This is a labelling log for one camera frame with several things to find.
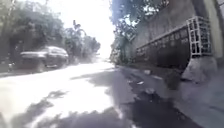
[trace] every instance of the concrete wall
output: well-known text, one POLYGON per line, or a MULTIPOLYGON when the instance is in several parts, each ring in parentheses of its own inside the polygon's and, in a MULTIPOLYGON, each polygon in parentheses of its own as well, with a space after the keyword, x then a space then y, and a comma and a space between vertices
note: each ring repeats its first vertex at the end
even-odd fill
POLYGON ((166 8, 153 16, 148 23, 140 23, 137 26, 138 35, 133 40, 133 49, 186 24, 186 20, 195 15, 191 0, 171 0, 166 8))
POLYGON ((208 14, 211 27, 211 38, 213 46, 213 55, 215 58, 223 58, 223 37, 221 22, 218 17, 218 9, 214 0, 204 0, 205 8, 208 14))

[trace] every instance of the sky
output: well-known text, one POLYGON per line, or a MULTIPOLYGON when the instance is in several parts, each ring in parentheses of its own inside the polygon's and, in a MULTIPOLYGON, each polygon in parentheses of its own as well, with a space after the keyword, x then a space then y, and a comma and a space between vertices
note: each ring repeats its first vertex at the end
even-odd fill
MULTIPOLYGON (((45 0, 30 1, 45 3, 45 0)), ((49 0, 48 6, 61 13, 65 27, 72 27, 73 20, 81 24, 88 35, 101 43, 100 56, 109 57, 114 40, 109 0, 49 0)))

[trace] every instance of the dark car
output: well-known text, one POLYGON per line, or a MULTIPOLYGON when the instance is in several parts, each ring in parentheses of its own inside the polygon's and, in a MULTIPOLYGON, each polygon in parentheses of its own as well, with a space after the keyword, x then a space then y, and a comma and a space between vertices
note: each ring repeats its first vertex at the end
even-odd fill
POLYGON ((35 68, 38 72, 42 72, 46 68, 61 68, 68 64, 67 52, 55 46, 22 52, 21 57, 23 68, 35 68))

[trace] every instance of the vegetation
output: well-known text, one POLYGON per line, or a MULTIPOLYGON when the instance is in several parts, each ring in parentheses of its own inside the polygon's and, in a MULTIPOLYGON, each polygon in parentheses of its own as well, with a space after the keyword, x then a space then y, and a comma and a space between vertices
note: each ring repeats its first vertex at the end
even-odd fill
POLYGON ((136 35, 136 25, 147 22, 168 4, 169 0, 112 0, 111 21, 116 26, 112 49, 123 50, 122 46, 130 43, 136 35))
POLYGON ((12 3, 13 6, 4 3, 7 0, 1 0, 0 3, 1 39, 9 45, 12 62, 19 61, 22 51, 45 45, 65 48, 71 63, 74 58, 90 58, 100 48, 96 39, 86 35, 75 20, 72 28, 64 28, 59 14, 45 5, 30 1, 16 1, 12 3))

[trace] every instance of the street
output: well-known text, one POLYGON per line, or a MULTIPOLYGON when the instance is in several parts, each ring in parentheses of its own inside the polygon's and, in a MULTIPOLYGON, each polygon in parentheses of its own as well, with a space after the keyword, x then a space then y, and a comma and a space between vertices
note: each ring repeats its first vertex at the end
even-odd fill
POLYGON ((0 127, 200 128, 141 85, 107 62, 1 78, 0 127))

